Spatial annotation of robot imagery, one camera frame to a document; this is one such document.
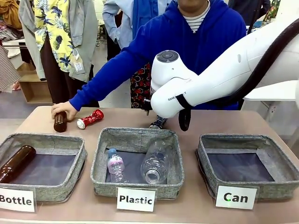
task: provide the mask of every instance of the label sign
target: label sign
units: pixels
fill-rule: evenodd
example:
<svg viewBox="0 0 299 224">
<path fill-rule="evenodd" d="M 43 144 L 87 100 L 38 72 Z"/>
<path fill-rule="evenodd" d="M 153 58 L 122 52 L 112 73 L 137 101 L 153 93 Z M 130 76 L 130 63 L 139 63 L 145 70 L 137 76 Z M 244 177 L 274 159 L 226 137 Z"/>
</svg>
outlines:
<svg viewBox="0 0 299 224">
<path fill-rule="evenodd" d="M 219 186 L 216 207 L 253 209 L 257 188 Z"/>
<path fill-rule="evenodd" d="M 154 211 L 155 191 L 118 188 L 117 209 Z"/>
<path fill-rule="evenodd" d="M 33 191 L 0 188 L 0 209 L 35 212 Z"/>
</svg>

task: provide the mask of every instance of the light blue shirt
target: light blue shirt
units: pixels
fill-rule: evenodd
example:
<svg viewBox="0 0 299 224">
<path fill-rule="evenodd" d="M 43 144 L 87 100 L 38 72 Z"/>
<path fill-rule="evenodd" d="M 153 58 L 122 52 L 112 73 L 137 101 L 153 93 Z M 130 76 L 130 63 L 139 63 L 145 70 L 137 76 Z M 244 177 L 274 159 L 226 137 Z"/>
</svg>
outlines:
<svg viewBox="0 0 299 224">
<path fill-rule="evenodd" d="M 158 0 L 158 14 L 165 12 L 166 6 L 172 0 Z M 108 35 L 112 40 L 116 40 L 121 49 L 127 47 L 133 39 L 133 3 L 134 0 L 107 0 L 103 7 L 103 20 Z M 121 10 L 121 26 L 117 27 L 114 16 Z"/>
</svg>

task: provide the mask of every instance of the striped shirt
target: striped shirt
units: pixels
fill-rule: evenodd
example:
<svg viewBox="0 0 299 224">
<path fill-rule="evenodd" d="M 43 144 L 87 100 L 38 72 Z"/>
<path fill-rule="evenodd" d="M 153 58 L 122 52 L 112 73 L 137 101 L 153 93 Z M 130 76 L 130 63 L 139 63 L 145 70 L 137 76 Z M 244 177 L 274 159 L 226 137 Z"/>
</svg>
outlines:
<svg viewBox="0 0 299 224">
<path fill-rule="evenodd" d="M 198 16 L 195 16 L 195 17 L 186 17 L 184 16 L 184 18 L 186 19 L 187 23 L 189 24 L 191 30 L 193 31 L 193 33 L 195 33 L 198 28 L 200 27 L 201 23 L 203 22 L 207 12 L 210 10 L 210 1 L 208 0 L 208 5 L 205 9 L 205 11 L 198 15 Z"/>
</svg>

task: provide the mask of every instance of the blue hoodie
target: blue hoodie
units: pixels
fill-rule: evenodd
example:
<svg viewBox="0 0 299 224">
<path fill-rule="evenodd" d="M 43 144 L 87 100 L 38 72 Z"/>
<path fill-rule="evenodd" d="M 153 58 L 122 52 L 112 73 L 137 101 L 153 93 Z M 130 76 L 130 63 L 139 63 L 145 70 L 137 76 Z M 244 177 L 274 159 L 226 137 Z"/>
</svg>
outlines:
<svg viewBox="0 0 299 224">
<path fill-rule="evenodd" d="M 92 99 L 101 101 L 111 91 L 150 62 L 163 50 L 179 53 L 186 67 L 200 75 L 227 48 L 246 35 L 243 18 L 223 0 L 210 0 L 211 8 L 196 33 L 193 33 L 172 1 L 165 13 L 141 26 L 136 38 L 70 100 L 79 111 Z M 237 109 L 237 105 L 222 109 Z M 217 110 L 209 103 L 195 109 Z"/>
</svg>

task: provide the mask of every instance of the pineapple print shirt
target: pineapple print shirt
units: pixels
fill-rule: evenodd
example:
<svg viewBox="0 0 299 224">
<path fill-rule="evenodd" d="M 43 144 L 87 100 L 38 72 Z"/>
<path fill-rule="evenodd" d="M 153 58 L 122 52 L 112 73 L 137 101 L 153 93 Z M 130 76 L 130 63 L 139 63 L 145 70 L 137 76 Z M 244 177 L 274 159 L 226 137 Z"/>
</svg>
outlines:
<svg viewBox="0 0 299 224">
<path fill-rule="evenodd" d="M 47 34 L 61 71 L 69 72 L 73 44 L 68 23 L 69 0 L 34 0 L 36 43 L 41 50 Z"/>
</svg>

